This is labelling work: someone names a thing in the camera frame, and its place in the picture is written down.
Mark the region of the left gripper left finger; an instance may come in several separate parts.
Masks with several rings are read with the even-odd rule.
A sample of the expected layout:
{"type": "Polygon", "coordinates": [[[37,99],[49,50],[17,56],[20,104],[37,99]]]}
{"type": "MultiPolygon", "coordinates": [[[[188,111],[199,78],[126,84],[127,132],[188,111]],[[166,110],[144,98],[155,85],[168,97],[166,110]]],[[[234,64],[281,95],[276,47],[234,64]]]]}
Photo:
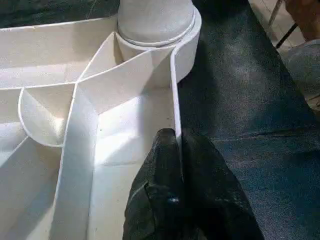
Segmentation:
{"type": "Polygon", "coordinates": [[[185,213],[179,145],[175,131],[163,128],[131,184],[122,238],[180,240],[185,213]]]}

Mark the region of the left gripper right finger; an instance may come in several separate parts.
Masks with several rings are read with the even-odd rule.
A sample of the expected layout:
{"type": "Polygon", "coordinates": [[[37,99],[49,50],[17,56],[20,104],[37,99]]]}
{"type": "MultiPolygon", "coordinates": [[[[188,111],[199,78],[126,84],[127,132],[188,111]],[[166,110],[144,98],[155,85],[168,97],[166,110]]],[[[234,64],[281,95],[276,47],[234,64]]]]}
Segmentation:
{"type": "Polygon", "coordinates": [[[182,134],[182,167],[192,218],[206,239],[263,238],[240,182],[208,137],[182,134]]]}

